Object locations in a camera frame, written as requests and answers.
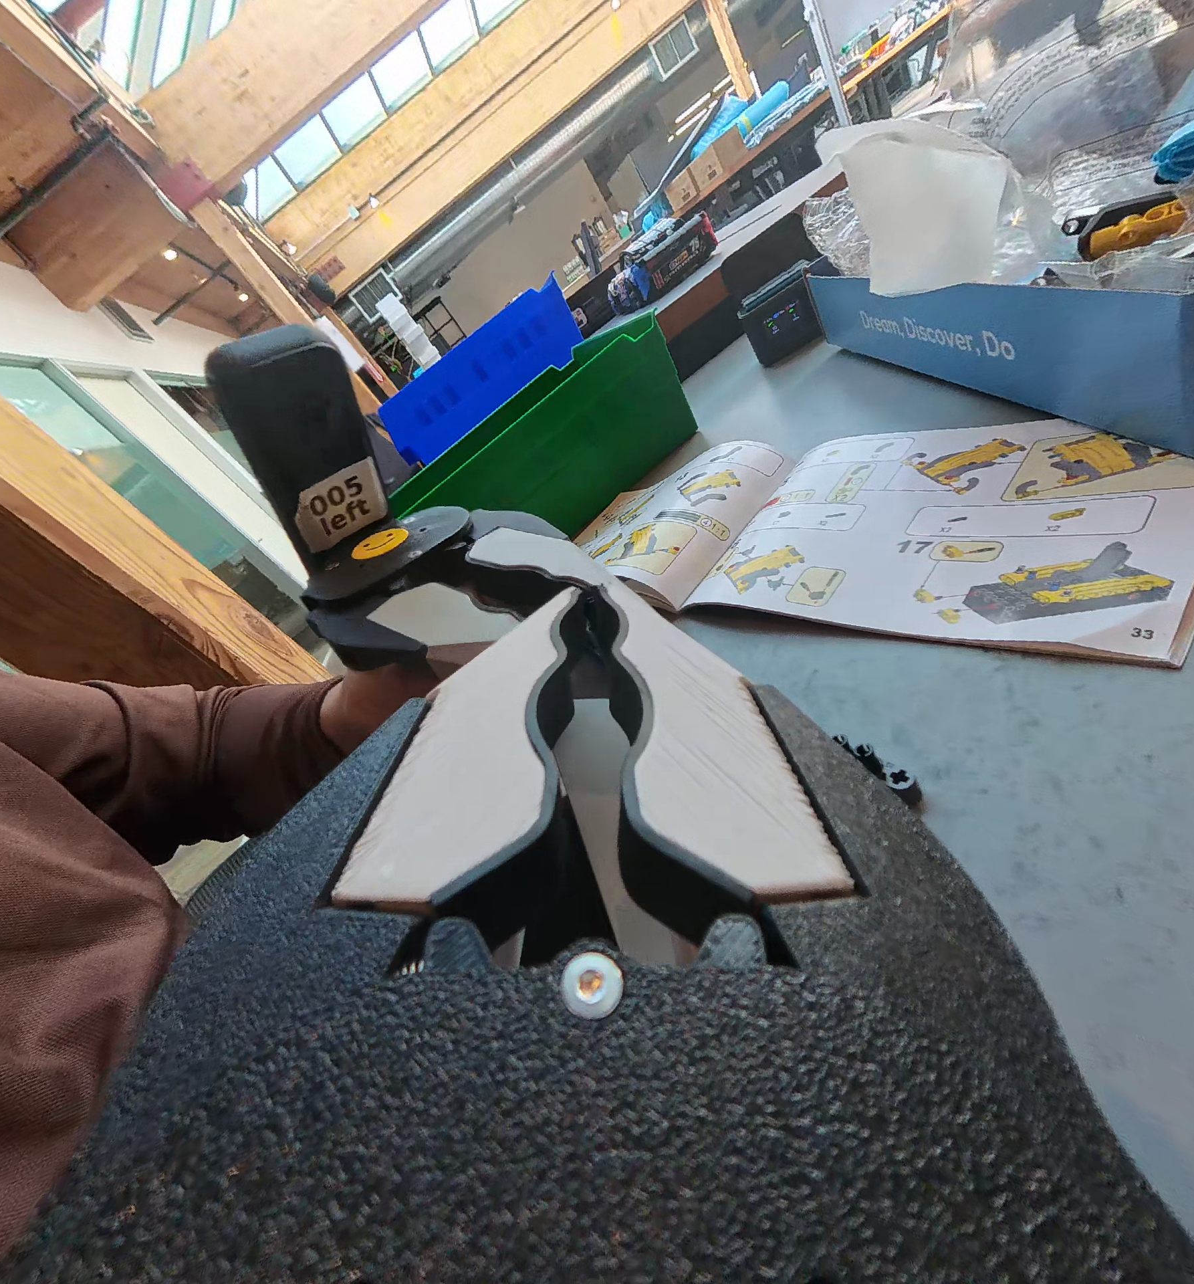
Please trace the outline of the dark blue cardboard box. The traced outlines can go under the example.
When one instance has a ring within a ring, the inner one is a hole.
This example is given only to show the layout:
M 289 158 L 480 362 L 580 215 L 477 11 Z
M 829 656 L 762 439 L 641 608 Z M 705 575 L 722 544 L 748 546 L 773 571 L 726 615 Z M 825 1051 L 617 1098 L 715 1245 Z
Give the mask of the dark blue cardboard box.
M 1194 458 L 1194 289 L 963 284 L 880 297 L 806 273 L 846 352 Z

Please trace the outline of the open instruction booklet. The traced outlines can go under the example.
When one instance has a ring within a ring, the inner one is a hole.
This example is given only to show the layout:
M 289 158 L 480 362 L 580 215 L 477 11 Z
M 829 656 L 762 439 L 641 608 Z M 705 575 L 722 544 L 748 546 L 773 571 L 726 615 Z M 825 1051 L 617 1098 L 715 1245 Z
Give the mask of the open instruction booklet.
M 1194 460 L 1062 420 L 711 446 L 575 538 L 664 611 L 1180 667 Z

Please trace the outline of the bubble wrap sheet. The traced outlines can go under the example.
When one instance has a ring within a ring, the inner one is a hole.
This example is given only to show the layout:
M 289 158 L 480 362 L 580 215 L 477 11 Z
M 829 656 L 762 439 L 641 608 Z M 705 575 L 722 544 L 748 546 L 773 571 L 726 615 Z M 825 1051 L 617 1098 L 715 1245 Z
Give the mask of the bubble wrap sheet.
M 848 279 L 870 277 L 870 238 L 847 187 L 804 201 L 800 213 L 813 248 L 839 275 Z

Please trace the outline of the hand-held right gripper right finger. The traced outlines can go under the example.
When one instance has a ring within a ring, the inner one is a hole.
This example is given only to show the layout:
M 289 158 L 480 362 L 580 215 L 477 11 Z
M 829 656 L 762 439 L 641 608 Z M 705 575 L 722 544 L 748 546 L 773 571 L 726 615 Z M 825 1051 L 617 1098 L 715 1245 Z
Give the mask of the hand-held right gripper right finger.
M 851 897 L 855 879 L 748 680 L 620 585 L 594 590 L 619 769 L 620 879 L 701 948 L 725 917 L 787 951 L 774 907 Z

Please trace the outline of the person's brown sweater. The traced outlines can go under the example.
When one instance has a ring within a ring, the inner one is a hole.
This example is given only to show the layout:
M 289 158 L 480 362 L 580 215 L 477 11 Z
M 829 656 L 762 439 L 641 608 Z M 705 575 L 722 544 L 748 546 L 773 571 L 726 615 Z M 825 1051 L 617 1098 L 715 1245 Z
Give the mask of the person's brown sweater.
M 102 1112 L 185 930 L 152 864 L 44 768 L 69 685 L 0 670 L 0 1258 Z

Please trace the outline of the blue plastic bin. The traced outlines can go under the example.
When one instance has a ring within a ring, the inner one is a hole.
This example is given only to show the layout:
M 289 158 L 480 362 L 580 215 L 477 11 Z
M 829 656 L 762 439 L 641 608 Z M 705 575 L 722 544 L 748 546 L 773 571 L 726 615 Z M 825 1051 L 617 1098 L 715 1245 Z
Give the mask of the blue plastic bin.
M 465 336 L 381 407 L 401 458 L 425 467 L 549 370 L 564 369 L 582 333 L 554 277 Z

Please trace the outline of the grey desk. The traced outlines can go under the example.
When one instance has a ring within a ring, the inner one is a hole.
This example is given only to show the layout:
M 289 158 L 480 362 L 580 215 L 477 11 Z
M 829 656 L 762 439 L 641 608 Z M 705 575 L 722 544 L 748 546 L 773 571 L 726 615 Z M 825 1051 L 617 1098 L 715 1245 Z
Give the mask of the grey desk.
M 1122 1145 L 1194 1236 L 1194 644 L 1183 670 L 678 619 L 822 729 L 915 771 Z

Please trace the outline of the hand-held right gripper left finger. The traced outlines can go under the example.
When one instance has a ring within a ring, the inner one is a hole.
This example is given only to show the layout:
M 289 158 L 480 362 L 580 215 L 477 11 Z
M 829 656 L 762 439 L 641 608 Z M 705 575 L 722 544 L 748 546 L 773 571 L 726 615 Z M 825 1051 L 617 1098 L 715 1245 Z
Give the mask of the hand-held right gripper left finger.
M 527 918 L 550 875 L 554 746 L 573 716 L 568 586 L 428 699 L 331 892 L 335 907 Z

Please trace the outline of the black power station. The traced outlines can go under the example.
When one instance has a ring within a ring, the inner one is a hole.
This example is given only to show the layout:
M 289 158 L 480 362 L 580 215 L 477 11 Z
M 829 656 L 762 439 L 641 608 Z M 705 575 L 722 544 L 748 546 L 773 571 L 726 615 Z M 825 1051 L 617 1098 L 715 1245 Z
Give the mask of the black power station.
M 741 300 L 738 325 L 762 367 L 774 367 L 822 339 L 810 281 L 837 275 L 826 256 L 796 261 Z

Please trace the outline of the white opaque plastic bag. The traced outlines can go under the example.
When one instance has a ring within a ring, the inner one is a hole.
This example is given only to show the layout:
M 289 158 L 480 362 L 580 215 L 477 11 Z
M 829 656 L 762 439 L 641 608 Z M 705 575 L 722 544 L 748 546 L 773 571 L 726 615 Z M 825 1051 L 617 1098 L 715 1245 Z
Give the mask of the white opaque plastic bag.
M 910 297 L 954 285 L 1037 277 L 1051 205 L 1000 151 L 926 120 L 892 118 L 826 132 L 870 238 L 868 286 Z

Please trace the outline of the black and red tool case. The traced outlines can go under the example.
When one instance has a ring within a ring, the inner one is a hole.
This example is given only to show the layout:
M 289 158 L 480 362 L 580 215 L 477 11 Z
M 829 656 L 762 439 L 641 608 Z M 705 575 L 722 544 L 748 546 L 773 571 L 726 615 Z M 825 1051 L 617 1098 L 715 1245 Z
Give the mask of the black and red tool case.
M 707 213 L 661 219 L 620 256 L 620 266 L 606 286 L 612 312 L 638 312 L 660 300 L 715 250 L 716 233 Z

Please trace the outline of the yellow and black bagged part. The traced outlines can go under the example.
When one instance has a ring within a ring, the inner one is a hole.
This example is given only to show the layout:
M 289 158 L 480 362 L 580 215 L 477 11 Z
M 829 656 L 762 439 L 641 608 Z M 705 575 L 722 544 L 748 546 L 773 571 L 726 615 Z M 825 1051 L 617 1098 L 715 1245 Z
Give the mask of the yellow and black bagged part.
M 1170 238 L 1181 231 L 1185 219 L 1181 201 L 1158 194 L 1067 216 L 1060 231 L 1075 238 L 1081 260 L 1097 261 L 1115 252 L 1144 248 L 1158 238 Z

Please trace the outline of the background workbench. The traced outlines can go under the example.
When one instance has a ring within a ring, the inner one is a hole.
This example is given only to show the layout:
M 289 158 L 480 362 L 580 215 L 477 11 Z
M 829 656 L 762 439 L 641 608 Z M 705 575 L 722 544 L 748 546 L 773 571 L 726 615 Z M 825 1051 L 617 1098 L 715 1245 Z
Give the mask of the background workbench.
M 652 304 L 678 377 L 685 381 L 741 339 L 741 303 L 799 261 L 815 261 L 802 213 L 807 201 L 847 189 L 839 164 L 814 169 L 716 234 L 716 250 Z

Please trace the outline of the green plastic bin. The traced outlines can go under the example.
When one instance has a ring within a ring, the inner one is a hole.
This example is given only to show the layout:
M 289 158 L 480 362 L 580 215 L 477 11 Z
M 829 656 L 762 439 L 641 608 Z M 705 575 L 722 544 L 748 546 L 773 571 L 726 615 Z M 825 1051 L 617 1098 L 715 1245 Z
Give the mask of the green plastic bin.
M 653 311 L 605 326 L 406 480 L 396 516 L 514 509 L 576 535 L 699 431 Z

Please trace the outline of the large clear plastic bag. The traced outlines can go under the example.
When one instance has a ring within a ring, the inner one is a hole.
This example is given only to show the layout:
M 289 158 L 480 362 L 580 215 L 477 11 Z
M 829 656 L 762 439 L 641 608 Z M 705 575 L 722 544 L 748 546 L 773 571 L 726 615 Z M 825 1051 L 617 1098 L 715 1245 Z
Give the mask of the large clear plastic bag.
M 953 3 L 939 89 L 948 123 L 1003 153 L 1051 205 L 1041 268 L 1078 261 L 1060 224 L 1161 194 L 1152 153 L 1194 120 L 1194 1 Z

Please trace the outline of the person's left forearm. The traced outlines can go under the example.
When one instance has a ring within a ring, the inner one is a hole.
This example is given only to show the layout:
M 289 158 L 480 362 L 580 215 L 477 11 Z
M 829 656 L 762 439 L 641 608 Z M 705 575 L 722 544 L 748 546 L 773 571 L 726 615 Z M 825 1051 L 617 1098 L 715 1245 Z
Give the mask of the person's left forearm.
M 159 866 L 267 831 L 341 762 L 320 717 L 340 687 L 69 685 L 44 768 Z

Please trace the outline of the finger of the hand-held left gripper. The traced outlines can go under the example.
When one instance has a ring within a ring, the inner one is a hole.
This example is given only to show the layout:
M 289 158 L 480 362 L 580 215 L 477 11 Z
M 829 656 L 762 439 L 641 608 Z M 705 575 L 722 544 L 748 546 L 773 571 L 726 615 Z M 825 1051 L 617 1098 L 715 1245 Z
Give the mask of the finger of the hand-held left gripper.
M 439 678 L 447 678 L 509 634 L 521 619 L 459 589 L 426 584 L 382 601 L 367 621 L 423 643 L 428 666 Z
M 492 611 L 529 615 L 571 588 L 619 601 L 619 582 L 564 538 L 498 527 L 466 552 L 466 593 Z

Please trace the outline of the person's left hand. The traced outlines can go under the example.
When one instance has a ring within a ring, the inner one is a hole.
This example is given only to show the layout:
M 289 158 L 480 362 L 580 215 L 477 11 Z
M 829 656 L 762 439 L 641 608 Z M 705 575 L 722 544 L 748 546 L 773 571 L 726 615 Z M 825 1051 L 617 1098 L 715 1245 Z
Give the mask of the person's left hand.
M 348 757 L 401 706 L 411 699 L 428 698 L 439 683 L 428 665 L 348 670 L 322 699 L 319 728 L 331 746 Z

